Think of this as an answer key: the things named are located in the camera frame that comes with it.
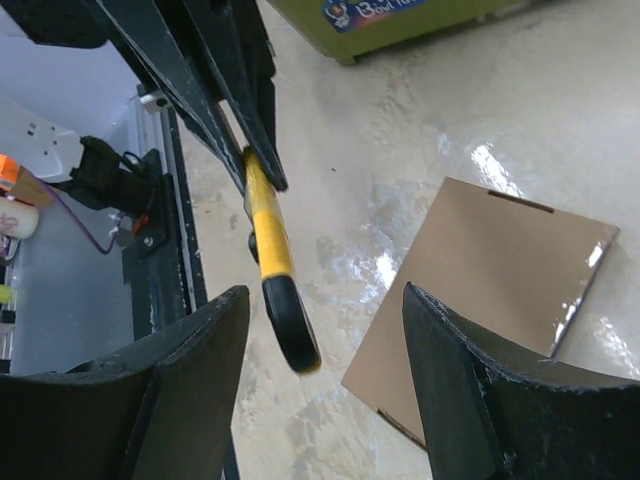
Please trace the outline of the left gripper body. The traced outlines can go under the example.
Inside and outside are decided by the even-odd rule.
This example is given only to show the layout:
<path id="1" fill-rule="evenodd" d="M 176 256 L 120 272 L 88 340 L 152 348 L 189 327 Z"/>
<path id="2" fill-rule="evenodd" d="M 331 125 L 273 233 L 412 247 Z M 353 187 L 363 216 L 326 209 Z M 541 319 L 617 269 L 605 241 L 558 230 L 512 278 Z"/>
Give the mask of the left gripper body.
<path id="1" fill-rule="evenodd" d="M 39 45 L 94 49 L 108 40 L 90 1 L 1 0 L 1 7 Z"/>

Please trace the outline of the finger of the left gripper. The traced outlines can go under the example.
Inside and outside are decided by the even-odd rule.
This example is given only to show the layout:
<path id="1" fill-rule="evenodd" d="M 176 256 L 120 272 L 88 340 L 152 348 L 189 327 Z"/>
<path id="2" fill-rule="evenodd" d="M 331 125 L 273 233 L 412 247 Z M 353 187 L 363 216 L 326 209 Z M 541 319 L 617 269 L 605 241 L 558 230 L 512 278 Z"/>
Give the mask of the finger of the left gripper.
<path id="1" fill-rule="evenodd" d="M 276 146 L 276 73 L 271 43 L 254 1 L 187 1 L 185 7 L 222 96 L 274 188 L 288 182 Z"/>
<path id="2" fill-rule="evenodd" d="M 180 50 L 157 3 L 101 1 L 99 5 L 186 126 L 216 155 L 238 191 L 244 193 L 245 170 L 238 143 L 211 89 Z"/>

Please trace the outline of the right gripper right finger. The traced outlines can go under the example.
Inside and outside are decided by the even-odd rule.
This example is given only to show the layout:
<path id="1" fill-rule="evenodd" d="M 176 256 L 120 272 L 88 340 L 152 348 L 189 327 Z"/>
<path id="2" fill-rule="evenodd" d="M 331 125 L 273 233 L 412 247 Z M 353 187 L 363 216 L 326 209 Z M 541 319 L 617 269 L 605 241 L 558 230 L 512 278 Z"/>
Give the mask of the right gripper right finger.
<path id="1" fill-rule="evenodd" d="M 638 381 L 546 358 L 412 283 L 402 320 L 434 478 L 638 478 Z"/>

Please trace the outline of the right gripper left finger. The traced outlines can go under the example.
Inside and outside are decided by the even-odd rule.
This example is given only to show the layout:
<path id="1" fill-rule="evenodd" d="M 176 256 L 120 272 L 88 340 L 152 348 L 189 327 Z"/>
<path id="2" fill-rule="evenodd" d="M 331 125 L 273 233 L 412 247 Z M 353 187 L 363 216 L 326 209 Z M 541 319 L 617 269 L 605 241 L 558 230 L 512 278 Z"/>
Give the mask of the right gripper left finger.
<path id="1" fill-rule="evenodd" d="M 1 378 L 5 479 L 221 479 L 250 320 L 234 286 L 65 373 Z"/>

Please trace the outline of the brown cardboard express box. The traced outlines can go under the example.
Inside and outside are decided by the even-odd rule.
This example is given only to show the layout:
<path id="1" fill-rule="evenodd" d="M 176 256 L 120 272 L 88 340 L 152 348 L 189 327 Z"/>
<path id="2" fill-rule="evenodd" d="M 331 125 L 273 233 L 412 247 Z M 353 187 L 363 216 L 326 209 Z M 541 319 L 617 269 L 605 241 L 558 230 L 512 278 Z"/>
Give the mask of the brown cardboard express box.
<path id="1" fill-rule="evenodd" d="M 424 448 L 402 321 L 405 285 L 552 357 L 619 232 L 614 225 L 445 178 L 343 386 Z"/>

